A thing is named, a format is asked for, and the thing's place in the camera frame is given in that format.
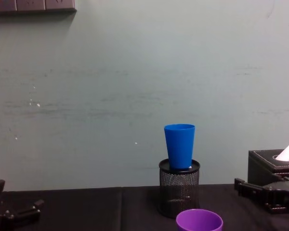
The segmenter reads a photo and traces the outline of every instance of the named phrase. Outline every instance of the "black table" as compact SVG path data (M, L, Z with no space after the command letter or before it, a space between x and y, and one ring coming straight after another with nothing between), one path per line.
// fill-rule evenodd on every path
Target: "black table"
M270 215L233 185L201 185L201 208L218 213L224 231L289 231L289 214ZM6 201L42 198L39 223L19 231L175 231L175 220L157 211L158 187L6 192Z

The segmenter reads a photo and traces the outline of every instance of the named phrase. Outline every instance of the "cup rim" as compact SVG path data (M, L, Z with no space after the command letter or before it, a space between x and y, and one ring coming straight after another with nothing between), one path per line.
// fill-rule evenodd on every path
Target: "cup rim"
M179 224L179 222L178 222L178 217L179 217L179 216L182 216L184 213L188 213L188 212L190 212L190 211L206 211L206 212L208 212L208 213L211 213L211 214L217 216L217 217L220 219L220 221L221 221L221 225L220 225L219 227L217 227L216 229L211 230L211 231L217 231L218 229L220 229L220 228L223 226L223 219L222 219L221 216L218 215L217 213L214 213L214 212L209 211L209 210L206 210L206 209L195 208L195 209L188 209L188 210L182 211L181 213L179 213L179 214L177 215L175 221L176 221L177 225L178 225L181 229L184 229L184 230L186 230L186 231L193 231L193 230L190 230L190 229L187 229L187 228L183 227L183 226L182 226L181 224Z
M164 127L165 130L188 130L188 129L194 129L195 125L193 124L168 124Z

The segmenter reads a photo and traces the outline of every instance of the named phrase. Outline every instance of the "blue plastic cup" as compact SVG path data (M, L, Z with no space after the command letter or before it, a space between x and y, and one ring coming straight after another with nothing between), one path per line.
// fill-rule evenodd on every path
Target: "blue plastic cup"
M166 125L164 130L170 167L189 168L192 165L195 126L171 124Z

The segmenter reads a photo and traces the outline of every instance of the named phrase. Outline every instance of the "black tissue box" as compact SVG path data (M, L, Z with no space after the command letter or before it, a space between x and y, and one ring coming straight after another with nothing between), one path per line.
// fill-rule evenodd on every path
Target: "black tissue box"
M289 161L275 158L283 149L249 151L248 183L264 186L289 176Z

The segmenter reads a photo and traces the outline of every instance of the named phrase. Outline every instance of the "mesh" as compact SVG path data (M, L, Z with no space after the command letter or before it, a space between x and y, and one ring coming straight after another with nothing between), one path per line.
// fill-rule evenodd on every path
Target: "mesh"
M193 173L172 174L159 170L160 212L175 218L180 212L199 207L199 170Z

